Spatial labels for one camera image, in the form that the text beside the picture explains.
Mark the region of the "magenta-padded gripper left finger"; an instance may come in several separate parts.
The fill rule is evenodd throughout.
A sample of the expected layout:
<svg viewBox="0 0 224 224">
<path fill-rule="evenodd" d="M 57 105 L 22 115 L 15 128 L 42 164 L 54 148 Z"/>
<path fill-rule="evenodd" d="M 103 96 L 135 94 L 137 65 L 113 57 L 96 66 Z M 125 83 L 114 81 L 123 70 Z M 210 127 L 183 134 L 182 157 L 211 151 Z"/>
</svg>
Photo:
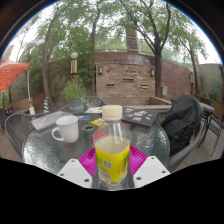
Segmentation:
<svg viewBox="0 0 224 224">
<path fill-rule="evenodd" d="M 58 172 L 58 176 L 78 186 L 97 187 L 97 164 L 95 149 L 91 148 L 78 159 L 70 159 Z"/>
</svg>

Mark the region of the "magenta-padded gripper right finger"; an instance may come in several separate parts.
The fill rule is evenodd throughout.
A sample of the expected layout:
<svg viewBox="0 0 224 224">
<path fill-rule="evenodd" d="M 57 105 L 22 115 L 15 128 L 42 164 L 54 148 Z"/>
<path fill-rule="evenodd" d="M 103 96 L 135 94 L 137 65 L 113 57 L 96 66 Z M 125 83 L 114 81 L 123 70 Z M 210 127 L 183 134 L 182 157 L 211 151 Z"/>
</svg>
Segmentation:
<svg viewBox="0 0 224 224">
<path fill-rule="evenodd" d="M 133 146 L 130 147 L 129 169 L 135 188 L 143 187 L 170 174 L 156 156 L 147 157 Z"/>
</svg>

